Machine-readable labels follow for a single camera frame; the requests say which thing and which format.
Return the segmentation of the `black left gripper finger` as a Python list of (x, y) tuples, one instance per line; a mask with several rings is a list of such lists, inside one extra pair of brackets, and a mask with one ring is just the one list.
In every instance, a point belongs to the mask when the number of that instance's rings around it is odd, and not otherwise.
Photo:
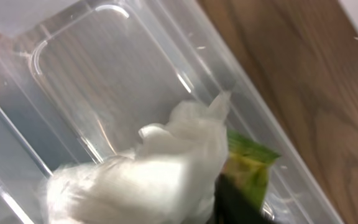
[(216, 181), (213, 220), (222, 224), (273, 224), (264, 218), (234, 184), (220, 174)]

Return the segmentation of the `yellow green snack wrapper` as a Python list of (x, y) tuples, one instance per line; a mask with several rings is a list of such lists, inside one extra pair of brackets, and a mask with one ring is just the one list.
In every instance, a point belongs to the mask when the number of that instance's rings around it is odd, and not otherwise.
[(260, 210), (269, 184), (269, 168), (280, 154), (234, 130), (227, 131), (227, 143), (229, 155), (222, 173)]

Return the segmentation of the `white tissue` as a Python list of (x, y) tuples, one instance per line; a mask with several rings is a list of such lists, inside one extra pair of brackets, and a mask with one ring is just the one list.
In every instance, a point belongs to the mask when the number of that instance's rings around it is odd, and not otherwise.
[(47, 223), (206, 223), (229, 154), (231, 93), (210, 105), (185, 100), (142, 143), (105, 161), (62, 166), (46, 181)]

